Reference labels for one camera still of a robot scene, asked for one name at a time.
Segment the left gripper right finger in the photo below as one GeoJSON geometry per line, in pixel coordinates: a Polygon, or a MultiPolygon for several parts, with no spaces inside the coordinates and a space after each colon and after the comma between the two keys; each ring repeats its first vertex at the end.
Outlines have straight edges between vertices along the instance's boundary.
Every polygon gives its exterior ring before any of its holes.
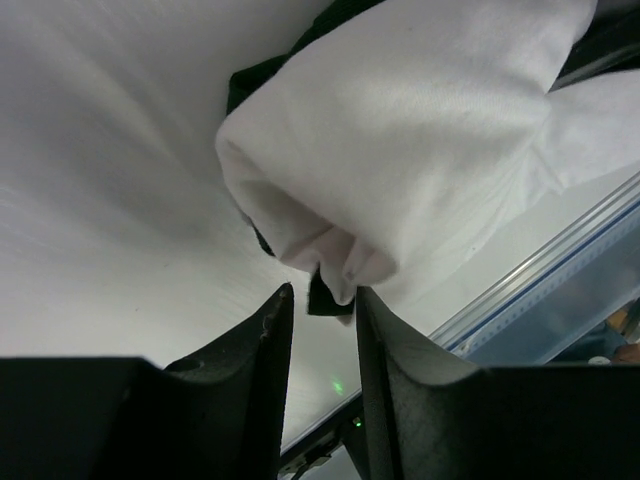
{"type": "Polygon", "coordinates": [[[482,367],[356,295],[375,479],[635,479],[635,366],[482,367]]]}

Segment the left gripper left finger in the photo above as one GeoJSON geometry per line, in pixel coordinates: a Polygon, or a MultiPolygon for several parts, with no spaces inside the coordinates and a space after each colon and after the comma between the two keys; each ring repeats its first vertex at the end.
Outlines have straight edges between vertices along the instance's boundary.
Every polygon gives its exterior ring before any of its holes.
{"type": "Polygon", "coordinates": [[[290,284],[159,368],[139,357],[5,358],[5,479],[273,479],[294,320],[290,284]]]}

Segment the white and green t-shirt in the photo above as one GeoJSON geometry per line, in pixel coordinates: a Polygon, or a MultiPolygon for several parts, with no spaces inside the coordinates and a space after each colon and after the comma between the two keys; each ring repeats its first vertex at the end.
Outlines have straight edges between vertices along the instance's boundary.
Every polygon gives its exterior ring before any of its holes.
{"type": "Polygon", "coordinates": [[[310,274],[310,314],[351,313],[360,286],[412,302],[542,197],[638,161],[638,17],[569,65],[596,8],[337,1],[232,76],[224,181],[262,248],[310,274]]]}

